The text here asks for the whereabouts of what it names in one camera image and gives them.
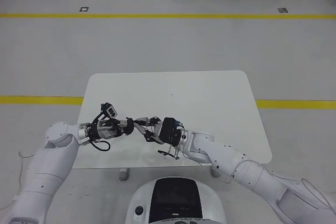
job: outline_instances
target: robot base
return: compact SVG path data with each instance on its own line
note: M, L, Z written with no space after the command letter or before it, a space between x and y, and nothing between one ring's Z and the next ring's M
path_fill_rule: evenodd
M125 224L153 223L169 218L203 218L226 223L217 193L189 178L152 180L132 196Z

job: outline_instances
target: yellow floor line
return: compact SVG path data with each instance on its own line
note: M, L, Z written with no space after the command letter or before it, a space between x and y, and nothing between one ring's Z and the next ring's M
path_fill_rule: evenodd
M83 97L74 96L0 96L0 104L82 105ZM336 101L256 100L261 109L336 110Z
M0 104L81 105L83 97L74 96L0 96Z
M336 20L336 14L86 14L0 13L0 18L204 18L251 20Z

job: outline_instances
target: wire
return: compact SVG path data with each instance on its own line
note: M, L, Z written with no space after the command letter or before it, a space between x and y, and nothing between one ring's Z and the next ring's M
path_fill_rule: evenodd
M97 145L95 145L94 142L93 142L92 140L88 140L88 141L91 143L91 145L92 145L95 149L97 149L97 150L99 150L99 151L107 152L108 150L111 149L111 144L110 144L109 142L106 142L106 141L100 141L100 142L103 142L103 143L108 144L108 149L103 150L102 148L100 148L100 147L98 147Z
M230 178L228 184L229 184L229 183L231 182L231 180L233 179L233 175L234 175L234 173L236 172L236 169L237 169L241 164L243 164L244 162L254 162L254 163L258 164L259 166L262 166L263 169L266 169L262 164L256 162L255 160L242 160L242 161L240 161L240 162L235 166L235 168L233 169L233 173L230 175L231 178ZM321 202L323 205L325 205L326 207L328 207L329 209L331 209L331 211L332 211L332 212L335 214L335 216L336 216L336 211L333 209L332 205L331 205L330 202L326 199L326 197L322 194L322 192L321 192L319 189L317 189L317 187L315 187L312 183L310 183L308 180L306 180L305 178L301 178L301 180L294 180L294 179L289 179L289 178L283 178L282 176L278 176L278 175L276 175L275 173L273 173L272 171L269 171L269 170L268 170L268 172L269 172L271 175L276 176L277 178L284 179L284 180L301 181L302 184L304 185L304 187L306 187L306 189L310 192L310 194L312 194L312 196L314 196L314 197L315 197L319 202ZM327 204L324 203L318 196L316 196L316 194L314 194L314 193L313 193L313 192L306 186L306 184L304 183L304 181L307 182L308 184L310 184L310 185L314 188L314 190L316 190L316 191L322 196L322 198L324 198L324 200L326 201Z
M22 188L21 178L22 178L22 170L24 169L24 159L25 159L25 158L33 157L34 155L35 155L35 154L33 154L33 155L31 155L31 156L23 156L21 151L18 152L18 156L20 156L20 158L21 158L20 175L18 176L18 191L17 191L17 193L16 193L14 199L11 201L11 203L8 204L7 206L4 206L4 207L0 208L0 211L6 209L6 208L8 208L8 207L10 207L10 206L13 205L14 202L16 201L16 196L18 196L18 195L20 194L20 192L21 192L21 188Z

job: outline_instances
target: table leg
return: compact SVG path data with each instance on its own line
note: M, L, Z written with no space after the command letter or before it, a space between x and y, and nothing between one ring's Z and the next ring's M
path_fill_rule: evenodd
M129 168L119 169L119 180L126 181L129 178Z
M220 177L220 173L218 173L215 169L213 169L213 167L210 167L211 170L211 176L214 178L219 178Z

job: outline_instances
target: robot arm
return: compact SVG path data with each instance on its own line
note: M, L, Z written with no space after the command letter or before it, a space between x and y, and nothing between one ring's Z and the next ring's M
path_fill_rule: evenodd
M283 223L336 223L323 198L316 198L300 181L291 181L271 175L263 166L250 160L227 144L214 142L214 138L204 133L185 130L174 118L139 118L116 120L116 111L112 105L101 105L101 113L92 123L67 125L59 122L46 132L46 139L31 162L25 186L18 196L10 213L2 224L39 224L45 223L46 214L52 199L65 181L76 159L80 145L92 144L100 151L96 143L100 139L110 139L129 135L136 128L147 142L167 143L175 149L175 159L181 151L193 161L210 163L213 168L234 181L245 186L265 199ZM145 127L152 127L151 132Z
M324 198L316 198L319 194L307 189L301 181L272 175L245 153L216 143L207 134L188 131L185 135L188 138L180 143L183 153L194 161L211 163L216 171L262 197L283 223L336 223L336 216Z

